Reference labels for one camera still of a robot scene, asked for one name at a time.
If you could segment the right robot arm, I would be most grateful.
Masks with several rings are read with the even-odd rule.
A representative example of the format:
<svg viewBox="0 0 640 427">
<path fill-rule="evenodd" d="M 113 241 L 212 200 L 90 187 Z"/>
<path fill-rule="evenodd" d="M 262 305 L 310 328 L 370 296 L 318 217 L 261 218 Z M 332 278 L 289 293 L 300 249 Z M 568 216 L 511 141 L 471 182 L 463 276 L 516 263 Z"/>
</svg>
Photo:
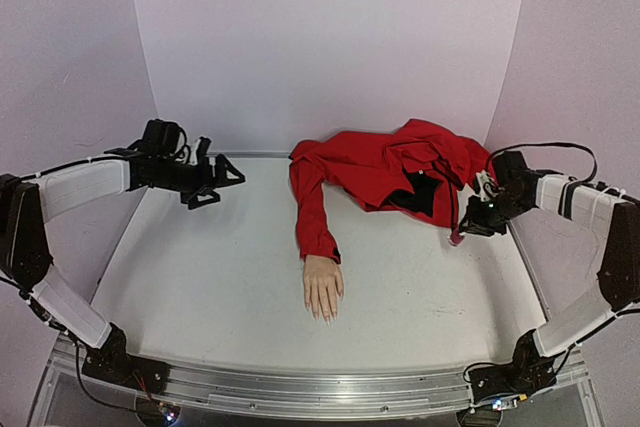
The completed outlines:
<svg viewBox="0 0 640 427">
<path fill-rule="evenodd" d="M 536 328 L 531 338 L 539 356 L 555 357 L 615 319 L 639 307 L 639 202 L 623 189 L 530 168 L 519 149 L 492 154 L 477 174 L 475 195 L 450 241 L 467 235 L 503 235 L 513 219 L 541 210 L 590 231 L 597 242 L 596 278 L 577 300 Z"/>
</svg>

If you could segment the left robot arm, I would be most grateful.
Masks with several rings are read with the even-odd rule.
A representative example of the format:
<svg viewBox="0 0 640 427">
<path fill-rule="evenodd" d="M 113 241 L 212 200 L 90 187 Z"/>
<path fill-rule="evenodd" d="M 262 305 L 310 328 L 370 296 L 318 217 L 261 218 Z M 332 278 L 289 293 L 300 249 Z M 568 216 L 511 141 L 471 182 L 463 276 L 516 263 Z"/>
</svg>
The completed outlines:
<svg viewBox="0 0 640 427">
<path fill-rule="evenodd" d="M 126 148 L 22 177 L 1 177 L 2 281 L 51 328 L 99 349 L 95 365 L 113 383 L 131 380 L 134 360 L 116 345 L 105 345 L 116 328 L 65 280 L 50 252 L 46 225 L 87 203 L 141 188 L 176 192 L 190 210 L 217 203 L 219 189 L 242 184 L 246 177 L 226 156 L 209 157 L 210 144 L 206 137 L 190 144 L 177 123 L 152 119 Z"/>
</svg>

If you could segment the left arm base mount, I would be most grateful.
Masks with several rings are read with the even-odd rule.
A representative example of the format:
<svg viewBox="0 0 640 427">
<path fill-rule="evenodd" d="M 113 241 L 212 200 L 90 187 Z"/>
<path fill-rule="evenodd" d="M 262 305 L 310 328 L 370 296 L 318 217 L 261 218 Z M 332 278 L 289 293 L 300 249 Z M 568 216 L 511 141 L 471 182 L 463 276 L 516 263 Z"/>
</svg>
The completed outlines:
<svg viewBox="0 0 640 427">
<path fill-rule="evenodd" d="M 99 348 L 88 347 L 81 373 L 116 386 L 160 395 L 166 390 L 170 366 L 166 362 L 127 352 L 122 329 L 110 324 L 110 332 Z"/>
</svg>

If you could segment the red nail polish bottle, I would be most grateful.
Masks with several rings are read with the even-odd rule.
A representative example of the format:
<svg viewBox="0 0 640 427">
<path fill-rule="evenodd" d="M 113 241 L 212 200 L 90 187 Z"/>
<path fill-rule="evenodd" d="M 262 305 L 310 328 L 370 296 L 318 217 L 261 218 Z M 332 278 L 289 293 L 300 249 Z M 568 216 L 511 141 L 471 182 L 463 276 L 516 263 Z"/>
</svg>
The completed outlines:
<svg viewBox="0 0 640 427">
<path fill-rule="evenodd" d="M 457 247 L 464 241 L 464 235 L 460 232 L 458 228 L 454 229 L 449 236 L 449 243 Z"/>
</svg>

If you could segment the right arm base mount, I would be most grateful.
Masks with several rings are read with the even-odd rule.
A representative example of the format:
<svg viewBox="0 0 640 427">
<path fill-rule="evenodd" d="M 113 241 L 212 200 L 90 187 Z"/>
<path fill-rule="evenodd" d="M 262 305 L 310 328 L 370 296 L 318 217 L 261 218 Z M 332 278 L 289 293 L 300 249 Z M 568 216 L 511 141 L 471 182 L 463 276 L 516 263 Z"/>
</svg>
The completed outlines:
<svg viewBox="0 0 640 427">
<path fill-rule="evenodd" d="M 534 342 L 534 331 L 516 342 L 508 363 L 477 362 L 463 371 L 475 404 L 502 397 L 531 394 L 556 382 L 556 359 L 559 354 L 543 356 Z"/>
</svg>

